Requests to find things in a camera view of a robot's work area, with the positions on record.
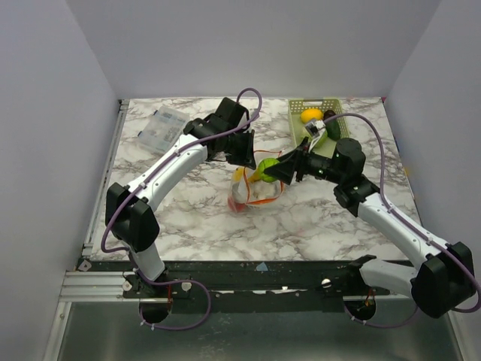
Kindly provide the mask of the yellow banana toy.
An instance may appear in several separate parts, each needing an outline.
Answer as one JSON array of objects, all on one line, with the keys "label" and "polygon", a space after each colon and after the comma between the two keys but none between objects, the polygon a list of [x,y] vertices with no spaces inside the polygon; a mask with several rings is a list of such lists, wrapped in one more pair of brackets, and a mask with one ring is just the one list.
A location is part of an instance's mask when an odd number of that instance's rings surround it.
[{"label": "yellow banana toy", "polygon": [[255,171],[254,173],[252,173],[248,178],[247,178],[247,182],[248,183],[255,183],[257,181],[260,181],[261,180],[261,176],[260,174]]}]

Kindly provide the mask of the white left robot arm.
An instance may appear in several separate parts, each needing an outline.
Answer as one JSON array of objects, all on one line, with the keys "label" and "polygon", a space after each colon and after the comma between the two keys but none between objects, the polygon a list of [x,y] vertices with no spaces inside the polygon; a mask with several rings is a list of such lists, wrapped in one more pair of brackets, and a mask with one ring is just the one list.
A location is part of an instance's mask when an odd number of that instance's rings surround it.
[{"label": "white left robot arm", "polygon": [[113,234],[142,275],[141,289],[157,297],[166,290],[165,264],[155,241],[160,226],[155,212],[170,191],[198,165],[224,153],[227,163],[252,169],[247,184],[263,181],[275,184],[269,171],[277,161],[255,160],[255,132],[250,125],[260,110],[250,113],[238,100],[224,98],[204,119],[186,122],[179,138],[148,171],[128,185],[112,184],[106,195],[105,234]]}]

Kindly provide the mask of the clear zip bag orange zipper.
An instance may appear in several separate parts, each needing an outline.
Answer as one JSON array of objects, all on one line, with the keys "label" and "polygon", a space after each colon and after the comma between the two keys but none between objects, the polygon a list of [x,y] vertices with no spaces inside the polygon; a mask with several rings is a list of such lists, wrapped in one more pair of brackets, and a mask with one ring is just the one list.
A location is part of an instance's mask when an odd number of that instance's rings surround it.
[{"label": "clear zip bag orange zipper", "polygon": [[281,151],[257,150],[254,158],[257,168],[237,167],[231,176],[228,191],[228,206],[240,213],[248,208],[265,208],[284,192],[285,184],[265,174],[268,166],[274,165]]}]

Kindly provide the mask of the grey oyster mushroom toy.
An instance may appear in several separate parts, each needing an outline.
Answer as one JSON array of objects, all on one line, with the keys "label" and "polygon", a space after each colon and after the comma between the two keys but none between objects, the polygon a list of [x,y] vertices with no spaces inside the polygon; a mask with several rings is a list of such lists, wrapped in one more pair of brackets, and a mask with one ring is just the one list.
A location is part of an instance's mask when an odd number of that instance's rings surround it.
[{"label": "grey oyster mushroom toy", "polygon": [[253,203],[258,201],[271,202],[281,194],[281,187],[278,182],[265,183],[235,183],[231,188],[231,194],[236,202]]}]

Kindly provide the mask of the peach toy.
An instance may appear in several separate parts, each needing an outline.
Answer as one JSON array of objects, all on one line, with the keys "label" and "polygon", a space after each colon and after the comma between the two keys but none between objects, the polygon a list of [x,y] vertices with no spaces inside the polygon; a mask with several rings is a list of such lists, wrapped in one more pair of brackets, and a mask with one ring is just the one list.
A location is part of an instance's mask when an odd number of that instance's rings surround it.
[{"label": "peach toy", "polygon": [[235,213],[240,213],[246,208],[246,205],[244,203],[237,202],[229,202],[228,206]]}]

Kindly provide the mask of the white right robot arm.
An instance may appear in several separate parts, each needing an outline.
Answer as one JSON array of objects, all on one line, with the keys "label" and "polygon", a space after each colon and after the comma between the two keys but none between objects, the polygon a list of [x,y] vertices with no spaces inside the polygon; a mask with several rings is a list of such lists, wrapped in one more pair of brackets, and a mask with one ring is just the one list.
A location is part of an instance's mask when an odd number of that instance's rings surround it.
[{"label": "white right robot arm", "polygon": [[297,181],[311,175],[333,183],[338,204],[386,236],[410,261],[404,266],[372,256],[362,258],[345,278],[351,293],[361,295],[371,287],[382,287],[410,297],[432,318],[448,311],[462,312],[462,302],[480,295],[469,247],[461,242],[450,244],[392,204],[383,188],[364,176],[360,143],[342,138],[327,158],[312,153],[310,142],[304,139],[295,152]]}]

